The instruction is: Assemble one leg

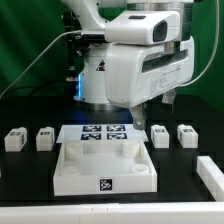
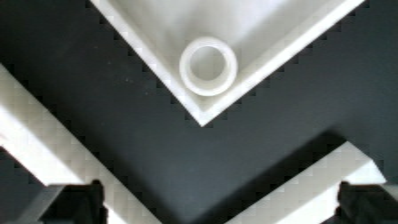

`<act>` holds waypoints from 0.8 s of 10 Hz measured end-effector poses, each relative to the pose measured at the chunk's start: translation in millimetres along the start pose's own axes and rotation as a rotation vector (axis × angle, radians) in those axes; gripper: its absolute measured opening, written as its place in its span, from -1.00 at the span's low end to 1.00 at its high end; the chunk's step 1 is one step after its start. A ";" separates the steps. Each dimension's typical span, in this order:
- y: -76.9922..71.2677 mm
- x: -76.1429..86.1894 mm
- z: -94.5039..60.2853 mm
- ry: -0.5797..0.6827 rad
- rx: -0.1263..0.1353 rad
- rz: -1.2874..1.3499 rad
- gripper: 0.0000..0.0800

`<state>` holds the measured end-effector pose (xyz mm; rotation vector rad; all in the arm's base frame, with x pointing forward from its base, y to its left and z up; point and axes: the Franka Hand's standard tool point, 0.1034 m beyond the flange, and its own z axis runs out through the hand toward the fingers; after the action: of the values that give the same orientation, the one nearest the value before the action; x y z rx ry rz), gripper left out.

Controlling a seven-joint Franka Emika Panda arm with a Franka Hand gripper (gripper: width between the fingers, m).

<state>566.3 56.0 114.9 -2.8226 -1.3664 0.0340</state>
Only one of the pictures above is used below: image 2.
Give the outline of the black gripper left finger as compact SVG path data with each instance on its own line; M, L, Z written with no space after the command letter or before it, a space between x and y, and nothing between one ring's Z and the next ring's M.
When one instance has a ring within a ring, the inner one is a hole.
M84 185L50 185L41 191L17 224L107 224L105 187L98 180Z

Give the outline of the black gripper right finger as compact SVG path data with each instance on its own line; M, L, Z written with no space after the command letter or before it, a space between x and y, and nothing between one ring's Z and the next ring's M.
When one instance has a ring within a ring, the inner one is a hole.
M345 224L398 224L398 185L344 182L338 203Z

